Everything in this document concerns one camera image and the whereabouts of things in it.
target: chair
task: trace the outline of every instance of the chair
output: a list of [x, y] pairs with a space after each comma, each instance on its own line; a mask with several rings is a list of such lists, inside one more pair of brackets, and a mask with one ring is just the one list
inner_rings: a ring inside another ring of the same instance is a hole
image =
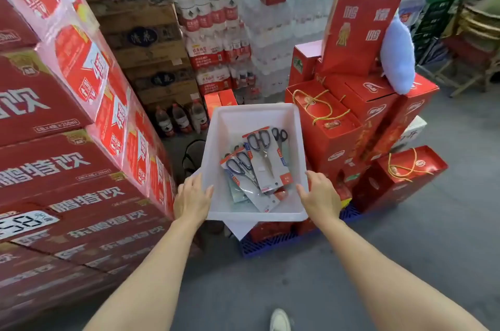
[[[475, 9], [465, 0], [460, 1], [453, 23], [452, 34], [441, 39], [450, 51], [452, 58], [432, 75], [437, 81], [456, 88], [451, 98], [460, 94], [475, 83], [483, 83], [483, 90], [489, 89], [491, 77], [500, 71], [500, 16], [490, 15]], [[481, 42], [490, 42], [491, 51], [485, 51], [471, 44], [467, 36], [476, 37]], [[457, 75], [457, 60], [473, 67], [477, 73], [466, 83], [459, 84], [443, 74], [448, 67], [453, 67], [453, 76]]]

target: stacked boxes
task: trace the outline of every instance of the stacked boxes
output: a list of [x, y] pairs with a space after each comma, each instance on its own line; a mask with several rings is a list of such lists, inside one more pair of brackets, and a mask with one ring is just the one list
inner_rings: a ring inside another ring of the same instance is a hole
[[[356, 206], [363, 198], [361, 210], [391, 201], [365, 197], [365, 177], [390, 159], [392, 146], [438, 91], [416, 75], [409, 93], [399, 95], [375, 68], [385, 30], [400, 1], [335, 0], [322, 43], [295, 47], [285, 92], [285, 101], [298, 106], [311, 169], [350, 189]], [[408, 176], [420, 174], [410, 162], [404, 160], [394, 176], [408, 171]], [[420, 187], [413, 185], [408, 195]]]
[[[0, 0], [0, 320], [116, 285], [170, 224], [166, 151], [85, 0]], [[71, 282], [72, 290], [61, 291]]]
[[189, 112], [201, 100], [172, 0], [88, 1], [149, 115], [160, 107], [172, 118], [173, 104]]

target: gray floor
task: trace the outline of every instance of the gray floor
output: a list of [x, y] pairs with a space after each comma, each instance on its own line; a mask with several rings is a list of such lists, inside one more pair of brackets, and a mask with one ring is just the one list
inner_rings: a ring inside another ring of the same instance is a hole
[[[353, 228], [382, 253], [500, 329], [500, 85], [456, 99], [438, 94], [422, 113], [428, 144], [450, 165], [432, 184]], [[81, 330], [104, 296], [19, 330]], [[233, 240], [210, 238], [189, 261], [172, 327], [267, 330], [274, 308], [295, 330], [374, 329], [322, 236], [244, 260]]]

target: shoe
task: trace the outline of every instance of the shoe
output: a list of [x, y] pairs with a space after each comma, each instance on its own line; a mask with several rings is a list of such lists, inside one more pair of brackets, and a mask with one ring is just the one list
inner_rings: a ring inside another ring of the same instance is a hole
[[288, 315], [282, 309], [276, 309], [271, 315], [270, 331], [291, 331]]

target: white plastic basket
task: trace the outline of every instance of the white plastic basket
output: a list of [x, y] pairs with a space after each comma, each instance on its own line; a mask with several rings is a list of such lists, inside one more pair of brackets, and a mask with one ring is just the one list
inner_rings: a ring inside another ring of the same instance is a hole
[[274, 126], [288, 132], [290, 161], [287, 161], [294, 183], [308, 190], [305, 175], [305, 153], [298, 108], [291, 103], [224, 106], [215, 109], [210, 120], [201, 172], [203, 188], [214, 185], [209, 220], [222, 221], [302, 221], [307, 214], [295, 189], [287, 186], [288, 197], [271, 212], [261, 213], [253, 204], [233, 203], [226, 173], [219, 162], [241, 143], [241, 136], [256, 129]]

